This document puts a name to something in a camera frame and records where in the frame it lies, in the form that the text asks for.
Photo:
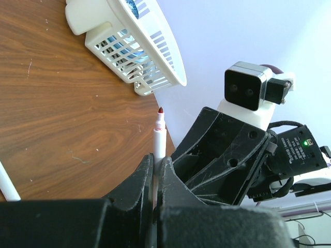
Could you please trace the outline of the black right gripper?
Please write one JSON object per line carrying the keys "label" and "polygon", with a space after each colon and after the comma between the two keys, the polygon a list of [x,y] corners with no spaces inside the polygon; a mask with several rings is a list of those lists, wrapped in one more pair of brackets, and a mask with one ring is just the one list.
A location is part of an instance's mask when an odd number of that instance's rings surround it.
{"label": "black right gripper", "polygon": [[279,133],[275,154],[261,167],[269,144],[268,132],[204,107],[171,158],[180,180],[208,204],[330,190],[330,148],[319,146],[306,125]]}

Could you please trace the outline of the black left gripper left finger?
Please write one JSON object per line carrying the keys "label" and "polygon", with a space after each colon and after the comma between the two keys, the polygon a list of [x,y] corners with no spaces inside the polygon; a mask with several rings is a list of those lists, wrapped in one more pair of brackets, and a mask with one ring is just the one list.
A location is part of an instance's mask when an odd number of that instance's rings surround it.
{"label": "black left gripper left finger", "polygon": [[149,247],[153,156],[101,198],[1,203],[1,247]]}

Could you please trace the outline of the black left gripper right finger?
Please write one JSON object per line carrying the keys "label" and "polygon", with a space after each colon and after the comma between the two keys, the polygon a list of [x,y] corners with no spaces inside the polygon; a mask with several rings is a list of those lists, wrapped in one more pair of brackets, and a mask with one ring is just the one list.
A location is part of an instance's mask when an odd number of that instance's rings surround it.
{"label": "black left gripper right finger", "polygon": [[274,210],[207,205],[175,173],[172,159],[160,167],[158,247],[293,247],[288,228]]}

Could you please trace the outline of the white red marker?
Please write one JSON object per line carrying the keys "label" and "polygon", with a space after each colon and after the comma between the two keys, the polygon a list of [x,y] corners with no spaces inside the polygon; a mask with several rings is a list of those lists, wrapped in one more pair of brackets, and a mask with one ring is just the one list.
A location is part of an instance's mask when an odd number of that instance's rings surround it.
{"label": "white red marker", "polygon": [[157,206],[157,191],[158,191],[158,178],[161,168],[161,163],[166,156],[167,147],[167,130],[166,122],[164,119],[164,110],[162,107],[157,112],[157,119],[153,130],[153,209]]}

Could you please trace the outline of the white blue acrylic marker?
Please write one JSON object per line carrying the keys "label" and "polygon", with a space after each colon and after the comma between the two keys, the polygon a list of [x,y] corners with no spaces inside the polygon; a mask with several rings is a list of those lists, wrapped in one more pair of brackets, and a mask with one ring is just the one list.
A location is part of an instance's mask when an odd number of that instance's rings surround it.
{"label": "white blue acrylic marker", "polygon": [[6,201],[13,202],[13,201],[20,201],[21,197],[18,194],[15,186],[13,185],[9,175],[7,174],[4,166],[0,165],[1,168],[1,192],[6,199]]}

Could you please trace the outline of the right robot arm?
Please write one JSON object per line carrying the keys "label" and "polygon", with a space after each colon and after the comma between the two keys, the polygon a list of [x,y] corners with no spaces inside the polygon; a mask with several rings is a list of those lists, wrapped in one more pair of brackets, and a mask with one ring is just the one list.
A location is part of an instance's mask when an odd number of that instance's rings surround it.
{"label": "right robot arm", "polygon": [[206,204],[239,205],[330,189],[330,150],[306,125],[266,130],[204,107],[171,156],[177,176]]}

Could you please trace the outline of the white plastic dish basket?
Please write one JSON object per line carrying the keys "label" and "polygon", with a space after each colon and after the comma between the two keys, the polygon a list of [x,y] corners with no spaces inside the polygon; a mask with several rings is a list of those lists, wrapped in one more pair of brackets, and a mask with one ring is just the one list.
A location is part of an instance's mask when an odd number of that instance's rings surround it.
{"label": "white plastic dish basket", "polygon": [[136,94],[186,86],[183,60],[157,1],[66,1],[65,16],[85,46]]}

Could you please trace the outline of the blue rimmed plate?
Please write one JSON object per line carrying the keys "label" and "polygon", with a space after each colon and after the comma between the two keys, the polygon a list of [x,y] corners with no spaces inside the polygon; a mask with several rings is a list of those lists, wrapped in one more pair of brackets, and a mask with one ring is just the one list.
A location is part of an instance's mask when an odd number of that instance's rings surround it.
{"label": "blue rimmed plate", "polygon": [[118,37],[113,35],[107,39],[109,47],[104,53],[108,56],[108,60],[125,76],[129,76],[129,79],[141,75],[150,84],[156,70],[154,62],[132,35],[123,32],[118,34]]}

